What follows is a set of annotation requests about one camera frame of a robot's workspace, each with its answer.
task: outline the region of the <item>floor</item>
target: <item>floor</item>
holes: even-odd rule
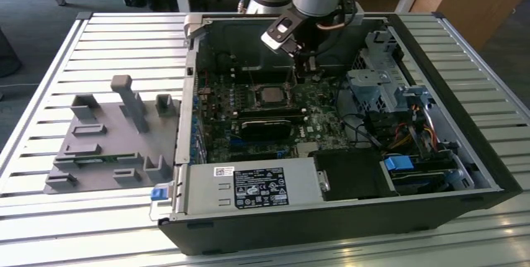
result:
[[[81,11],[145,12],[127,7],[123,0],[67,0],[59,7],[55,0],[0,0],[0,27],[23,62],[23,68],[0,78],[0,149],[32,98],[49,63]],[[515,13],[488,41],[480,55],[530,106],[530,0],[523,0]],[[27,84],[1,87],[11,84]]]

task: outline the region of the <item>black component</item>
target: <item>black component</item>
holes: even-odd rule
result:
[[[399,123],[407,123],[411,120],[411,113],[402,112],[367,112],[363,119],[367,132],[378,138],[379,142],[388,145],[396,135]]]
[[[402,50],[400,46],[396,45],[396,47],[394,48],[394,51],[391,53],[391,57],[394,58],[394,61],[398,64],[400,73],[403,74],[403,77],[407,80],[408,85],[412,86],[412,85],[415,85],[415,81],[414,81],[411,73],[408,72],[407,67],[403,64],[403,56],[404,56],[403,50]]]
[[[300,13],[296,8],[287,9],[280,17],[274,21],[272,25],[267,29],[268,36],[276,42],[284,42],[291,36],[295,29],[302,25],[302,23],[308,19],[303,13]],[[283,32],[279,31],[278,27],[283,26]]]
[[[438,95],[440,102],[446,106],[448,114],[451,115],[458,128],[462,130],[463,136],[470,142],[472,149],[476,152],[476,155],[495,180],[495,183],[500,188],[504,189],[504,194],[498,200],[498,202],[502,202],[522,192],[520,185],[511,175],[503,161],[498,157],[495,150],[487,143],[487,140],[470,117],[470,114],[466,112],[466,109],[458,101],[455,94],[450,90],[446,81],[439,75],[432,62],[424,54],[422,47],[415,41],[414,36],[410,33],[407,26],[403,24],[399,16],[390,14],[387,19],[390,24],[394,26],[394,30],[396,31],[400,40],[407,46],[411,58],[418,64],[418,68],[423,72],[424,78],[431,84],[432,90]]]
[[[448,191],[447,175],[458,169],[451,152],[436,152],[430,159],[410,157],[412,170],[388,171],[391,182],[402,196]]]
[[[283,82],[287,79],[288,71],[267,69],[267,71],[248,71],[235,68],[235,83],[247,84],[271,84]]]
[[[331,190],[326,201],[372,199],[395,196],[390,190],[379,162],[380,154],[372,149],[320,150],[312,154],[318,171],[326,171]]]
[[[283,168],[233,171],[233,195],[237,209],[288,205]]]
[[[253,154],[241,154],[241,155],[231,155],[229,161],[253,161],[253,160],[275,160],[278,159],[276,152],[266,152],[266,153],[253,153]]]
[[[298,124],[302,123],[302,121],[304,120],[304,115],[299,107],[288,108],[288,109],[263,109],[257,111],[243,110],[237,113],[236,120],[239,121],[256,120],[256,119],[263,119],[263,120],[282,119],[282,120],[288,120],[292,123]]]
[[[291,135],[291,122],[287,120],[248,121],[241,123],[244,141],[284,140]]]

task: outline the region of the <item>blue plastic clip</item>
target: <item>blue plastic clip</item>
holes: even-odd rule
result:
[[[400,171],[414,169],[412,161],[408,156],[391,156],[384,160],[388,171]]]
[[[151,201],[163,201],[168,199],[168,188],[153,188],[151,191]]]

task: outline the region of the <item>black cable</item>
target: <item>black cable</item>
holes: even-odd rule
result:
[[[372,145],[375,147],[378,147],[380,150],[387,151],[387,147],[383,146],[383,144],[376,140],[376,138],[374,138],[372,135],[370,135],[368,133],[362,132],[359,129],[356,129],[351,124],[348,124],[344,120],[342,120],[342,122],[344,123],[344,125],[359,135],[362,135],[368,141],[370,143],[372,143]]]
[[[344,30],[344,28],[339,29],[339,33],[336,34],[332,43],[328,44],[328,46],[326,48],[320,49],[319,51],[314,51],[314,52],[300,52],[299,55],[304,56],[304,57],[312,57],[312,56],[318,56],[318,55],[326,53],[336,45],[336,43],[339,42],[343,30]]]
[[[352,145],[352,147],[355,147],[356,146],[356,143],[359,142],[359,136],[358,136],[358,134],[359,134],[359,127],[360,126],[364,126],[364,123],[360,123],[356,127],[355,127],[355,141],[354,141],[354,145]]]
[[[354,21],[354,18],[355,18],[356,11],[358,11],[356,5],[355,5],[355,0],[350,0],[350,2],[351,2],[352,12],[351,12],[351,16],[348,18],[348,21],[344,22],[344,26],[351,24],[351,22]]]

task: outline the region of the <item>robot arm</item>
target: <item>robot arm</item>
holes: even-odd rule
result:
[[[260,1],[261,7],[271,6],[270,2],[280,2],[280,0],[252,0],[251,5],[256,1]],[[267,12],[253,13],[283,11],[261,35],[261,41],[275,52],[283,50],[294,58],[296,69],[300,71],[310,58],[327,50],[327,48],[319,49],[320,43],[328,38],[331,30],[343,28],[351,22],[356,8],[352,1],[354,13],[346,22],[343,0],[292,0],[290,8],[286,3],[288,0],[282,1],[284,4],[278,4],[280,6],[278,9],[268,8]]]

